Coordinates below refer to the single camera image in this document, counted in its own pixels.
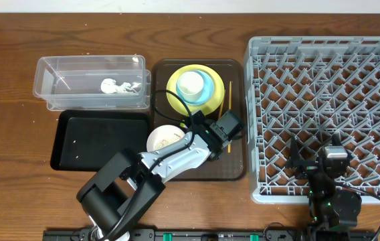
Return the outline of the white rice bowl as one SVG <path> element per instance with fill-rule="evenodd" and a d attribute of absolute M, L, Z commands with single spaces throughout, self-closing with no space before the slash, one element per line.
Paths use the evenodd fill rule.
<path fill-rule="evenodd" d="M 185 136 L 185 133 L 176 126 L 162 125 L 152 131 L 147 139 L 146 148 L 148 152 L 162 149 L 176 143 Z"/>

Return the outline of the green yellow snack wrapper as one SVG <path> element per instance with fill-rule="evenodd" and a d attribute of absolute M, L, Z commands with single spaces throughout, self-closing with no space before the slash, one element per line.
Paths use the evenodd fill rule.
<path fill-rule="evenodd" d="M 187 129 L 187 128 L 188 128 L 188 126 L 187 126 L 185 123 L 180 123 L 179 126 L 180 126 L 181 128 L 184 128 L 184 129 Z"/>

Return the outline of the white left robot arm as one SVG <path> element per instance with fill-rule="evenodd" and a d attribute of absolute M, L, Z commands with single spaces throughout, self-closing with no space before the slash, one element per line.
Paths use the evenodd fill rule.
<path fill-rule="evenodd" d="M 182 172 L 216 160 L 243 129 L 232 111 L 209 120 L 198 110 L 185 119 L 189 131 L 162 149 L 118 152 L 78 192 L 76 198 L 99 232 L 96 240 L 123 237 Z"/>

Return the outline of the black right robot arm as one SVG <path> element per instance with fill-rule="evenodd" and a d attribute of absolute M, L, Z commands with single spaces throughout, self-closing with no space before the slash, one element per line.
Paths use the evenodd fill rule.
<path fill-rule="evenodd" d="M 350 229 L 357 225 L 361 211 L 361 196 L 347 189 L 337 189 L 335 181 L 347 172 L 351 159 L 351 153 L 336 135 L 313 160 L 303 159 L 296 138 L 291 138 L 286 167 L 293 170 L 296 179 L 307 180 L 310 215 L 314 218 L 301 233 L 301 240 L 351 239 Z"/>

